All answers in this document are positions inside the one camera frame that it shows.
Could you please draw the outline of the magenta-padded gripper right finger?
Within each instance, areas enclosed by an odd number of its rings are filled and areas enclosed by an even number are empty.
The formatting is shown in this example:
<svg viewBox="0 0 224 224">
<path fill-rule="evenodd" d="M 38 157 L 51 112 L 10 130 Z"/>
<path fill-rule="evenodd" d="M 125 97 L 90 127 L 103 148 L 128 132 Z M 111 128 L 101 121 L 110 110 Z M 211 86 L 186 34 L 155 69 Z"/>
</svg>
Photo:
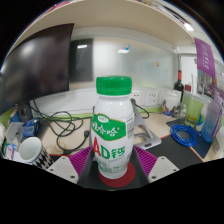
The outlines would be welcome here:
<svg viewBox="0 0 224 224">
<path fill-rule="evenodd" d="M 142 170 L 146 175 L 149 183 L 160 180 L 179 170 L 179 168 L 176 167 L 165 156 L 156 157 L 148 151 L 137 146 L 135 146 L 134 149 L 137 153 Z"/>
</svg>

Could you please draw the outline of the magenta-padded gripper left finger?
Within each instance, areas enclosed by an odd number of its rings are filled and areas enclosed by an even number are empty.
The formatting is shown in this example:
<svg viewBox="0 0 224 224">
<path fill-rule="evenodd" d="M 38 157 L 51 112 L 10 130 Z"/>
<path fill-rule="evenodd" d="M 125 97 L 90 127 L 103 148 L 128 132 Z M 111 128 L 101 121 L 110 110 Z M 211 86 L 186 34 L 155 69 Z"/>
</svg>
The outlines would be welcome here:
<svg viewBox="0 0 224 224">
<path fill-rule="evenodd" d="M 72 156 L 60 156 L 47 171 L 77 184 L 91 149 L 92 147 L 87 147 Z"/>
</svg>

